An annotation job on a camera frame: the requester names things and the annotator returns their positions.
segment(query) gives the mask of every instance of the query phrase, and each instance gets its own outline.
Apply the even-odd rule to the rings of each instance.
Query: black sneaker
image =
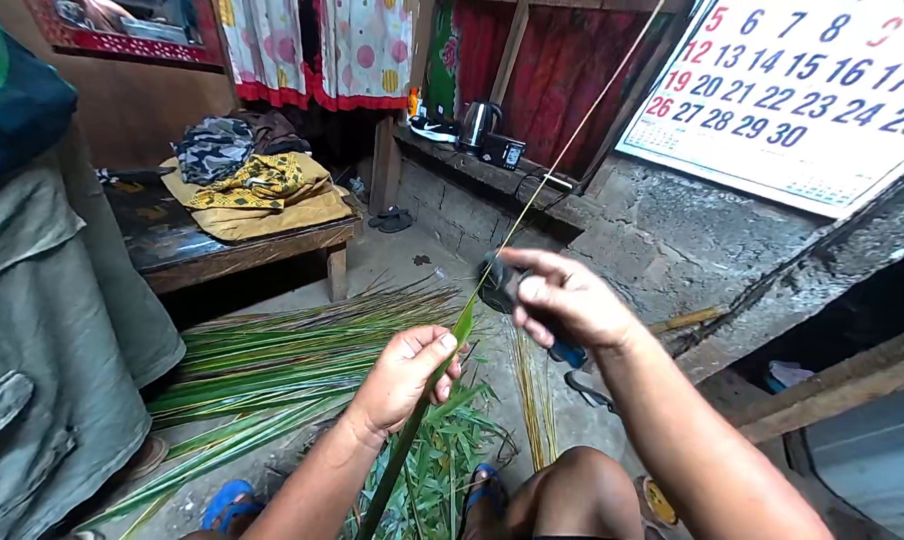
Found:
[[[458,126],[455,124],[423,116],[413,116],[409,118],[409,126],[412,131],[431,141],[458,141]]]

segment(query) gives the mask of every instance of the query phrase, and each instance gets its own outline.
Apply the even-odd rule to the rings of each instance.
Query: red number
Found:
[[[710,21],[714,21],[712,24],[709,24],[705,27],[706,32],[714,31],[716,28],[719,28],[719,25],[722,24],[722,11],[727,12],[728,7],[716,7],[714,11],[712,11],[712,16],[708,19]]]
[[[651,98],[651,106],[649,107],[648,110],[646,110],[646,113],[648,113],[649,115],[651,115],[651,114],[654,115],[655,110],[658,109],[658,106],[661,105],[663,101],[665,101],[665,98],[662,98],[662,97]]]
[[[662,118],[669,113],[669,105],[675,102],[674,99],[667,99],[662,102],[662,106],[658,108],[658,112],[655,114],[657,117]]]
[[[685,90],[685,85],[687,85],[690,80],[692,80],[692,72],[691,71],[686,71],[685,73],[682,73],[681,75],[678,76],[678,84],[675,85],[674,90],[676,92],[682,92],[683,90]]]
[[[692,56],[692,64],[701,64],[701,57],[707,53],[712,48],[712,43],[710,41],[703,41],[701,43],[701,50],[698,52],[698,55]]]
[[[890,24],[894,24],[895,26],[892,28],[892,30],[898,30],[898,27],[902,26],[902,22],[903,21],[902,21],[901,17],[898,17],[898,18],[892,17],[891,19],[885,21],[885,24],[882,25],[882,28],[889,28]],[[887,40],[888,38],[889,38],[889,36],[884,35],[877,42],[876,41],[874,41],[874,42],[868,41],[868,42],[866,42],[866,45],[868,45],[869,47],[877,47],[877,46],[881,45],[882,43],[885,43],[885,40]]]
[[[689,58],[689,55],[691,55],[692,51],[695,50],[696,45],[698,45],[697,41],[692,41],[691,43],[689,43],[689,50],[685,51],[685,57],[682,59],[682,61],[685,62]]]

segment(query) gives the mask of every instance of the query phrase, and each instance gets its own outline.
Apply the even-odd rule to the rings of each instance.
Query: stone wall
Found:
[[[732,309],[692,339],[672,342],[695,382],[904,257],[904,181],[835,223],[622,158],[597,202],[599,214],[567,245],[535,229],[513,245],[582,260],[646,323]],[[516,214],[412,160],[404,162],[398,204],[470,262],[499,245]]]
[[[430,229],[438,241],[467,263],[498,247],[515,213],[472,194],[421,164],[402,159],[397,205],[408,209],[415,226]],[[523,228],[509,242],[518,247],[559,251],[565,245],[535,227]]]

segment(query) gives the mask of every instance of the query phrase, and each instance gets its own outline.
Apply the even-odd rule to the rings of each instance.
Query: wooden table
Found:
[[[345,244],[362,226],[358,211],[311,227],[225,242],[198,227],[158,177],[146,183],[107,183],[105,193],[122,229],[132,265],[156,294],[325,249],[329,298],[335,302],[348,295]]]

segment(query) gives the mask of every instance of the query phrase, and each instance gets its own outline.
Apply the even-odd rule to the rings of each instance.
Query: blue handle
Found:
[[[585,365],[585,350],[580,345],[555,340],[549,356],[556,362],[568,362],[574,369]]]

